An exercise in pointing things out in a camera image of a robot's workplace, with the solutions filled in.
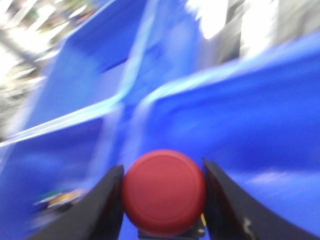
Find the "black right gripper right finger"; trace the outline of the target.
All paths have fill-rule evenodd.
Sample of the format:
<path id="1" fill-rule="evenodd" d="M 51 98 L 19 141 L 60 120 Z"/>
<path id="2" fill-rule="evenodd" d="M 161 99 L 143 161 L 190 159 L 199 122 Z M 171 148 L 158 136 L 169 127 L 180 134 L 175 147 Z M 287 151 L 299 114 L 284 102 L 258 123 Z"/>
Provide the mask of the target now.
<path id="1" fill-rule="evenodd" d="M 211 240 L 318 240 L 248 194 L 214 161 L 203 158 L 204 218 Z"/>

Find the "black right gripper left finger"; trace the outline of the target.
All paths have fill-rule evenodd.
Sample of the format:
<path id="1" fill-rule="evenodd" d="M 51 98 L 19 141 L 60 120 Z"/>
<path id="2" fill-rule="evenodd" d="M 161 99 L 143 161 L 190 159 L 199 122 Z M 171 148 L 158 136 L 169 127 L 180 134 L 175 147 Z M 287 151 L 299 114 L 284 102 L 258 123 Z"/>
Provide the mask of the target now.
<path id="1" fill-rule="evenodd" d="M 114 165 L 73 207 L 28 240 L 117 240 L 124 209 L 121 190 L 124 166 Z"/>

